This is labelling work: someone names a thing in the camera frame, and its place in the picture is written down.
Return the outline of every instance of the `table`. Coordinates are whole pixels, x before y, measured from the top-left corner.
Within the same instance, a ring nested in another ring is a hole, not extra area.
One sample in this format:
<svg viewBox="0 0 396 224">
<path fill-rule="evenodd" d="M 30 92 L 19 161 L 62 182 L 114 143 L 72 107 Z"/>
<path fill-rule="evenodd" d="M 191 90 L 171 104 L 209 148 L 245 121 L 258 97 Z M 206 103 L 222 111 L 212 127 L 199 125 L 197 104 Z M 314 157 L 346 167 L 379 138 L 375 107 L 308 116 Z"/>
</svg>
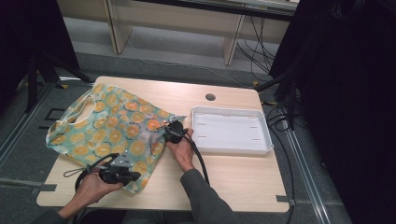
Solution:
<svg viewBox="0 0 396 224">
<path fill-rule="evenodd" d="M 196 105 L 244 108 L 262 111 L 254 90 L 164 82 L 120 77 L 99 77 L 95 83 L 116 85 L 164 110 L 186 115 L 185 127 L 191 127 L 191 109 Z M 206 100 L 212 93 L 215 101 Z M 289 203 L 278 202 L 286 196 L 276 155 L 272 150 L 261 158 L 203 156 L 211 187 L 235 212 L 287 212 Z M 194 164 L 201 170 L 194 156 Z M 56 184 L 55 191 L 42 191 L 37 197 L 41 206 L 64 206 L 74 195 L 77 177 L 63 177 L 65 171 L 80 166 L 60 155 L 45 184 Z M 163 152 L 147 186 L 137 194 L 119 190 L 106 195 L 92 207 L 119 209 L 191 210 L 190 201 L 179 179 L 182 171 L 168 149 Z"/>
</svg>

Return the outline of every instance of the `black curtain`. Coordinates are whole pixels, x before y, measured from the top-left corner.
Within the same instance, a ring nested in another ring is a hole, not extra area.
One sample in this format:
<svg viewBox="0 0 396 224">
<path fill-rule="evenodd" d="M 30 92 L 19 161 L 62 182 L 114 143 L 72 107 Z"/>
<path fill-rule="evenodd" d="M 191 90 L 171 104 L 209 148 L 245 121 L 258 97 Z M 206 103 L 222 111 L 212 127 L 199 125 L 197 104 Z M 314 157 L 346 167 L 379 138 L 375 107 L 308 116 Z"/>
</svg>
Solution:
<svg viewBox="0 0 396 224">
<path fill-rule="evenodd" d="M 4 1 L 0 7 L 0 100 L 12 98 L 33 53 L 46 52 L 79 69 L 56 0 Z"/>
<path fill-rule="evenodd" d="M 353 223 L 396 220 L 395 22 L 390 8 L 370 0 L 353 17 L 331 17 L 313 57 L 300 62 L 303 72 L 294 77 L 304 116 Z M 290 48 L 292 61 L 304 40 L 284 41 L 280 49 Z M 273 74 L 279 74 L 288 64 L 275 66 Z"/>
</svg>

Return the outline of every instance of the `plastic tray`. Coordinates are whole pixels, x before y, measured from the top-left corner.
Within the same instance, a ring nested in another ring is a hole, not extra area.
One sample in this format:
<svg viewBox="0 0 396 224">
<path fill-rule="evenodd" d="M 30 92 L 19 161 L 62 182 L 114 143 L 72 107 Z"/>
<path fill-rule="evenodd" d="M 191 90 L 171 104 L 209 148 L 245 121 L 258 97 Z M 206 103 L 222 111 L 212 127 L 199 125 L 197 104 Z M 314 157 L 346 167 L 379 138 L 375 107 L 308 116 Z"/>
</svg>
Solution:
<svg viewBox="0 0 396 224">
<path fill-rule="evenodd" d="M 192 128 L 202 154 L 257 157 L 274 148 L 264 114 L 258 110 L 196 106 Z"/>
</svg>

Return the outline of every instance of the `person's right hand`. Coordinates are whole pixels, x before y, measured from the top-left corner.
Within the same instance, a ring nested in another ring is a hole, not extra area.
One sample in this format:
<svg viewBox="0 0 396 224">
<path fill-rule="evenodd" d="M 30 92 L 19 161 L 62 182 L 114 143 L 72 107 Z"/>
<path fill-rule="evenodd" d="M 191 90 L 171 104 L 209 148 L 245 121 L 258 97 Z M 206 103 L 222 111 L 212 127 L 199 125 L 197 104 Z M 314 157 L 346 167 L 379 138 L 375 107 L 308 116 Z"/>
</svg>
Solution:
<svg viewBox="0 0 396 224">
<path fill-rule="evenodd" d="M 190 138 L 194 133 L 193 129 L 188 128 L 185 137 Z M 192 164 L 192 156 L 194 151 L 191 148 L 190 143 L 183 137 L 177 144 L 167 142 L 166 146 L 171 150 L 173 158 L 178 162 L 181 170 L 186 173 L 190 169 L 195 169 Z"/>
<path fill-rule="evenodd" d="M 107 184 L 105 183 L 97 173 L 96 169 L 92 169 L 91 174 L 87 174 L 84 179 L 82 179 L 78 190 L 73 197 L 73 199 L 61 210 L 58 214 L 64 219 L 68 220 L 75 216 L 81 209 L 92 203 L 98 203 L 105 195 L 111 191 L 118 190 L 122 188 L 121 183 L 117 184 Z"/>
</svg>

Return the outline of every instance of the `gray sleeve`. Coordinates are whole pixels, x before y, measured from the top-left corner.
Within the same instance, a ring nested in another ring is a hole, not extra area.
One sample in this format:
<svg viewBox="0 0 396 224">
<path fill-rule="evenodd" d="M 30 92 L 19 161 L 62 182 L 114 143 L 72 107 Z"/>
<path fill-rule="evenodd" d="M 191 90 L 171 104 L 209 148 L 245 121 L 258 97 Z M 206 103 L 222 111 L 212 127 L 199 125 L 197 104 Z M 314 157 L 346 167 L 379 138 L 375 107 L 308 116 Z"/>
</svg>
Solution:
<svg viewBox="0 0 396 224">
<path fill-rule="evenodd" d="M 53 210 L 47 210 L 36 218 L 32 224 L 66 224 L 66 220 Z"/>
<path fill-rule="evenodd" d="M 207 185 L 198 170 L 189 170 L 181 177 L 180 182 L 190 199 L 195 223 L 238 223 L 231 207 Z"/>
</svg>

